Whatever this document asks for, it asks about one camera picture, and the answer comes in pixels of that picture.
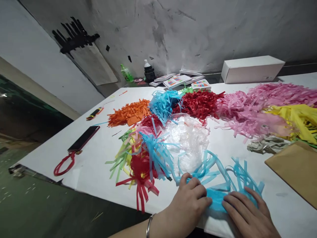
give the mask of red lanyard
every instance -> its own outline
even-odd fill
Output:
[[[54,169],[54,175],[55,176],[61,176],[65,173],[67,173],[75,164],[75,151],[72,151],[72,152],[69,152],[69,154],[64,158],[62,159],[62,161],[56,166],[56,168]],[[63,165],[63,163],[68,159],[68,158],[71,158],[72,159],[72,162],[70,163],[70,165],[67,167],[67,169],[65,169],[64,171],[62,172],[59,172],[59,169],[61,168],[61,166]]]

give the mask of glue bottle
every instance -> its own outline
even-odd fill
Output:
[[[125,78],[125,80],[126,80],[128,83],[133,82],[133,77],[132,77],[130,71],[129,71],[127,68],[125,68],[125,67],[123,66],[123,64],[121,64],[121,73],[122,73],[123,77]]]
[[[154,73],[154,69],[152,68],[152,66],[148,63],[148,61],[145,59],[144,60],[144,75],[146,77],[146,82],[147,83],[151,83],[154,81],[154,79],[156,79],[155,77],[155,73]]]

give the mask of hand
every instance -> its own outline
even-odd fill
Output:
[[[205,209],[212,203],[212,199],[206,197],[206,188],[200,181],[192,178],[186,184],[187,178],[192,176],[189,173],[183,174],[171,204],[153,217],[153,226],[160,226],[166,230],[164,237],[187,237],[197,226]]]
[[[239,192],[224,197],[222,205],[245,238],[281,238],[273,225],[265,201],[248,187],[244,189],[256,200],[259,209]]]

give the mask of green bottle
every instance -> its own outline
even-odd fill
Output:
[[[123,74],[123,77],[125,78],[125,80],[126,80],[128,83],[133,82],[133,77],[132,77],[130,71],[129,71],[127,68],[125,68],[125,67],[123,66],[123,64],[121,64],[121,73]]]

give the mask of smartphone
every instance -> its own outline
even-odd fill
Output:
[[[89,127],[79,139],[68,149],[68,151],[80,151],[84,145],[92,138],[92,136],[99,130],[100,126]]]

